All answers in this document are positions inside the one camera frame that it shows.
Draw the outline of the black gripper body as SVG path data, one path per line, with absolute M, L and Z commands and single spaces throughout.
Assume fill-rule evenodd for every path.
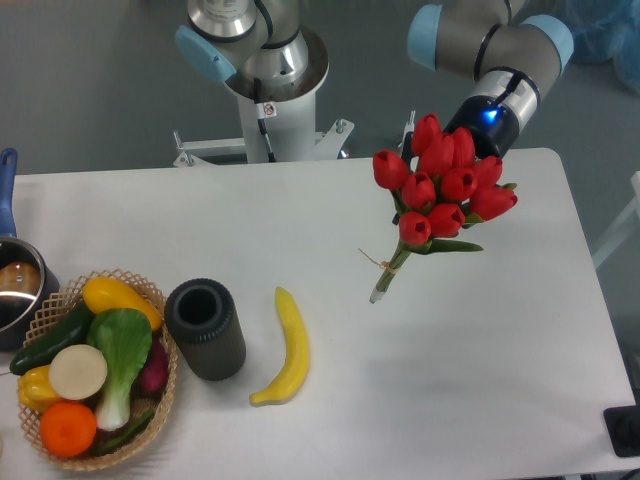
M 519 136 L 517 116 L 486 95 L 467 98 L 444 131 L 453 133 L 458 128 L 471 133 L 478 158 L 504 157 Z

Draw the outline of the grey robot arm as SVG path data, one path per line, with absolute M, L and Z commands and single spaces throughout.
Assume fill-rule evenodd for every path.
M 442 1 L 422 7 L 407 36 L 409 58 L 466 76 L 475 87 L 447 124 L 471 132 L 476 154 L 502 156 L 562 75 L 573 36 L 560 20 L 514 17 L 519 1 Z M 337 158 L 353 130 L 340 119 L 316 128 L 316 93 L 329 70 L 327 49 L 300 20 L 296 1 L 192 1 L 175 34 L 183 58 L 236 97 L 237 142 L 180 144 L 181 156 L 244 151 L 251 163 Z

